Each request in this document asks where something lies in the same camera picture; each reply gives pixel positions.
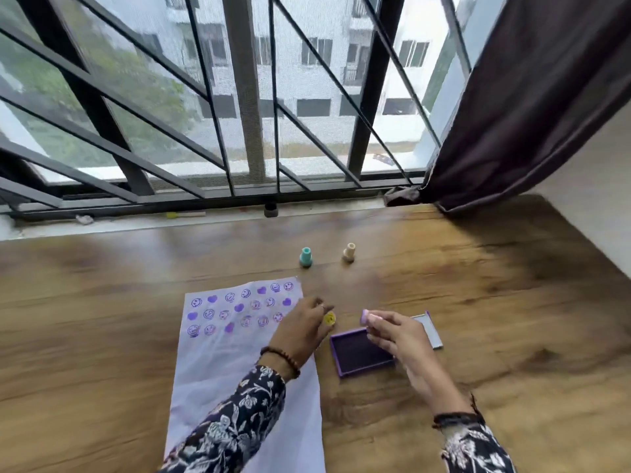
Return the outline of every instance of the brown bracelet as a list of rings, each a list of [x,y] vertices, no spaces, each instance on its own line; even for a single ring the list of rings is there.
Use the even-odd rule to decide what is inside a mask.
[[[280,355],[282,358],[285,359],[285,361],[289,364],[289,366],[292,367],[293,372],[295,373],[295,378],[298,378],[300,376],[300,368],[298,367],[298,363],[296,362],[296,360],[291,358],[287,352],[285,352],[284,350],[281,350],[281,349],[277,349],[276,347],[270,347],[268,345],[267,347],[263,347],[261,349],[261,356],[263,356],[263,354],[265,354],[267,352],[271,352],[271,353],[275,353],[276,355]]]

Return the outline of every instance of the purple smiley face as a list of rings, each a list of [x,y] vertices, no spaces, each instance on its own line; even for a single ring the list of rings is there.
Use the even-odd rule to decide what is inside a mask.
[[[199,335],[199,326],[190,326],[186,332],[191,336],[191,337],[197,337]]]

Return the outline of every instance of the dark purple curtain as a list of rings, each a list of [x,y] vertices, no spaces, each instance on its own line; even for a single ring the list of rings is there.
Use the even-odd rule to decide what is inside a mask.
[[[529,190],[630,98],[631,0],[508,0],[429,181],[386,204],[457,213]]]

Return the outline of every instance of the sleeve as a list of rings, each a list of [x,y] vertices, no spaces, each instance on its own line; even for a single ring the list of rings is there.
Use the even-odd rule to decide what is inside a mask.
[[[241,471],[261,447],[285,406],[285,382],[271,368],[257,365],[232,397],[211,411],[176,446],[158,473]]]
[[[441,453],[448,473],[516,473],[508,453],[486,426],[473,402],[475,414],[448,413],[434,418],[434,428],[445,435]]]

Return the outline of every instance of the wooden surface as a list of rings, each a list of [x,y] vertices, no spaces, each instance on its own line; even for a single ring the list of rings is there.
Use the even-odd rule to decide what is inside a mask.
[[[292,275],[337,332],[429,310],[521,473],[629,471],[631,281],[537,198],[0,242],[0,470],[154,471],[184,294]],[[316,357],[328,473],[444,471],[402,374],[341,381],[328,343]]]

